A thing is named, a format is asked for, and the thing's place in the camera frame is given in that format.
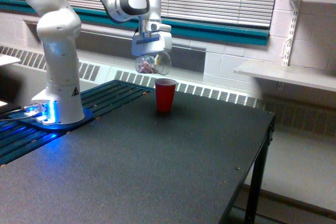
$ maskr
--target cable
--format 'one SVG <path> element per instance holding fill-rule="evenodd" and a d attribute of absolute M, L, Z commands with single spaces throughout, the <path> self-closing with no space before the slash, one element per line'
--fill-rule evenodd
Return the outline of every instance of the cable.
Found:
<path fill-rule="evenodd" d="M 134 31 L 133 39 L 134 39 L 135 34 L 136 34 L 138 31 L 139 31 L 139 27 L 137 27 L 137 28 L 135 29 L 135 31 Z"/>
<path fill-rule="evenodd" d="M 8 119 L 0 119 L 0 122 L 5 122 L 5 121 L 18 121 L 18 120 L 22 120 L 22 119 L 28 119 L 28 118 L 36 118 L 38 116 L 43 115 L 42 112 L 37 113 L 35 115 L 30 115 L 30 116 L 24 116 L 22 118 L 8 118 Z"/>
<path fill-rule="evenodd" d="M 24 110 L 23 109 L 18 109 L 18 110 L 8 111 L 8 112 L 5 112 L 5 113 L 1 114 L 0 118 L 2 118 L 4 116 L 11 115 L 11 114 L 14 114 L 14 113 L 18 113 L 18 112 L 24 112 Z"/>

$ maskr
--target table leg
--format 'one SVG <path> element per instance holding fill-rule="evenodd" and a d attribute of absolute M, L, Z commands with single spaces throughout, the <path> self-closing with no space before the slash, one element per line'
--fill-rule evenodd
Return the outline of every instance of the table leg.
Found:
<path fill-rule="evenodd" d="M 262 149 L 260 150 L 253 168 L 250 192 L 248 194 L 247 207 L 245 212 L 244 224 L 253 224 L 257 212 L 258 198 L 261 190 L 262 176 L 264 175 L 266 156 L 268 145 L 270 142 L 270 134 L 265 140 Z"/>

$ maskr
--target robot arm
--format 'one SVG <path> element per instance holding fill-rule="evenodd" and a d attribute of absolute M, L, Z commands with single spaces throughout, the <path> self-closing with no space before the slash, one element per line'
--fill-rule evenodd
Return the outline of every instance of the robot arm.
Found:
<path fill-rule="evenodd" d="M 41 16 L 37 34 L 43 42 L 47 64 L 47 86 L 32 99 L 46 104 L 43 116 L 35 120 L 45 125 L 70 124 L 84 118 L 79 95 L 78 58 L 75 37 L 81 30 L 78 15 L 66 0 L 26 0 Z M 30 111 L 34 115 L 42 111 Z"/>
<path fill-rule="evenodd" d="M 139 32 L 132 41 L 132 54 L 152 54 L 155 64 L 163 52 L 172 49 L 171 26 L 161 23 L 161 0 L 101 0 L 107 13 L 117 22 L 139 20 Z"/>

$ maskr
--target warning label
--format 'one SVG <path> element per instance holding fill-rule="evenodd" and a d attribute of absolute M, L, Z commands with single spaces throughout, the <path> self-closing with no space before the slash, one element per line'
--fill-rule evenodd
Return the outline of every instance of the warning label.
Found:
<path fill-rule="evenodd" d="M 75 86 L 75 89 L 74 89 L 74 91 L 73 91 L 73 93 L 72 93 L 72 97 L 74 97 L 74 96 L 76 96 L 76 95 L 78 95 L 78 94 L 79 94 L 78 89 L 77 89 L 77 87 Z"/>

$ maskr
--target radiator vent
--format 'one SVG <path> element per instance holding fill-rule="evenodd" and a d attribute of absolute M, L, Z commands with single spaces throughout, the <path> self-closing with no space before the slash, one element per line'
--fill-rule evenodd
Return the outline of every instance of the radiator vent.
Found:
<path fill-rule="evenodd" d="M 155 88 L 157 77 L 149 77 L 129 70 L 118 69 L 114 79 L 135 83 L 138 85 Z M 336 136 L 336 112 L 320 111 L 309 105 L 288 102 L 279 99 L 267 98 L 266 101 L 251 97 L 249 94 L 232 90 L 214 88 L 212 86 L 178 80 L 176 90 L 201 97 L 207 97 L 224 102 L 231 102 L 252 108 L 274 111 L 277 124 L 301 129 L 309 132 Z"/>
<path fill-rule="evenodd" d="M 21 60 L 21 62 L 18 63 L 18 65 L 39 69 L 42 71 L 46 71 L 47 65 L 46 65 L 46 59 L 43 54 L 40 54 L 38 52 L 33 51 L 27 51 L 7 46 L 0 46 L 0 54 L 9 55 L 16 57 Z M 106 77 L 109 72 L 110 66 L 105 66 L 108 68 L 105 69 L 106 71 Z M 95 64 L 90 62 L 79 62 L 79 78 L 82 80 L 88 80 L 96 83 L 103 83 L 106 81 L 106 77 L 99 82 L 97 82 L 97 76 L 99 75 L 101 70 L 101 64 Z"/>

